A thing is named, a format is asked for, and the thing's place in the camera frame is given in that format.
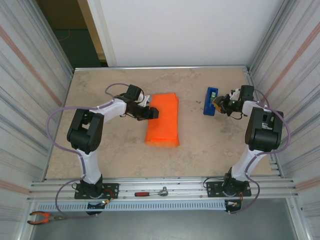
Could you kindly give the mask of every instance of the purple cable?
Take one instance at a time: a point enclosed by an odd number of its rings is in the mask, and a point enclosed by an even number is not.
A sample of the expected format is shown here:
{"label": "purple cable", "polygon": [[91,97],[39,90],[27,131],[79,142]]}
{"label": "purple cable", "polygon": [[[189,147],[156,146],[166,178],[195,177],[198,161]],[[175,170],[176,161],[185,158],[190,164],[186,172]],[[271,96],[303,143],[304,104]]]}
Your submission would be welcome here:
{"label": "purple cable", "polygon": [[262,97],[265,99],[267,106],[270,108],[270,104],[269,104],[269,101],[268,101],[266,95],[264,95],[264,93],[258,89],[254,89],[254,90],[256,90],[258,93],[260,93],[262,95]]}
{"label": "purple cable", "polygon": [[107,90],[114,86],[114,85],[125,85],[125,86],[128,86],[127,84],[124,84],[124,83],[114,83],[114,84],[111,84],[110,86],[108,86],[105,90],[105,93],[109,96],[112,97],[112,100],[105,104],[105,105],[101,105],[99,107],[84,107],[84,106],[66,106],[66,107],[62,107],[62,108],[59,108],[57,110],[54,110],[53,112],[51,112],[49,114],[49,116],[47,117],[46,119],[46,122],[45,122],[45,131],[46,131],[46,135],[48,136],[50,142],[56,146],[57,148],[61,149],[61,150],[64,150],[64,151],[67,151],[67,152],[70,152],[70,153],[74,153],[74,154],[77,154],[79,157],[80,157],[80,160],[81,160],[81,165],[82,165],[82,171],[83,171],[83,176],[80,177],[80,178],[77,178],[77,179],[74,179],[74,180],[71,180],[71,181],[68,181],[66,182],[65,184],[63,184],[59,190],[56,192],[56,195],[55,195],[55,199],[54,199],[54,204],[55,204],[55,207],[57,209],[57,211],[62,214],[63,216],[67,217],[67,218],[70,218],[70,219],[87,219],[87,218],[91,218],[93,215],[91,216],[71,216],[71,215],[68,215],[66,213],[64,213],[63,211],[61,211],[61,209],[59,208],[58,206],[58,196],[59,196],[59,193],[61,192],[61,190],[67,186],[68,184],[70,183],[73,183],[73,182],[77,182],[77,181],[81,181],[83,180],[85,177],[86,177],[86,166],[85,166],[85,161],[84,161],[84,158],[83,156],[81,155],[81,153],[75,151],[75,150],[72,150],[72,149],[69,149],[69,148],[65,148],[59,144],[57,144],[54,139],[52,138],[52,136],[50,135],[50,131],[49,131],[49,122],[50,122],[50,119],[53,117],[53,115],[55,115],[56,113],[58,112],[62,112],[64,110],[76,110],[76,109],[83,109],[83,110],[99,110],[99,109],[104,109],[110,105],[112,105],[115,101],[115,98],[112,94],[108,93]]}
{"label": "purple cable", "polygon": [[288,126],[288,123],[284,120],[284,118],[276,111],[276,110],[273,110],[272,108],[268,107],[268,106],[264,106],[261,102],[257,102],[257,105],[262,107],[262,108],[265,108],[267,110],[270,110],[271,112],[273,112],[282,122],[283,122],[283,125],[287,131],[287,141],[286,141],[286,144],[283,148],[281,149],[278,149],[278,150],[275,150],[275,151],[268,151],[268,152],[260,152],[258,153],[257,155],[255,155],[251,161],[248,163],[248,165],[246,166],[245,168],[245,176],[246,178],[255,183],[256,186],[258,187],[258,192],[256,194],[256,196],[254,197],[254,199],[247,205],[245,206],[244,208],[241,208],[240,210],[237,210],[237,211],[233,211],[231,212],[231,214],[236,214],[236,213],[239,213],[241,211],[244,211],[248,208],[250,208],[255,202],[256,200],[258,199],[259,195],[260,195],[260,185],[257,181],[253,180],[251,177],[249,177],[248,175],[248,169],[250,168],[251,164],[257,159],[258,156],[261,156],[261,155],[268,155],[268,154],[278,154],[278,153],[281,153],[282,151],[284,151],[289,145],[290,145],[290,142],[291,142],[291,132],[290,132],[290,129],[289,129],[289,126]]}

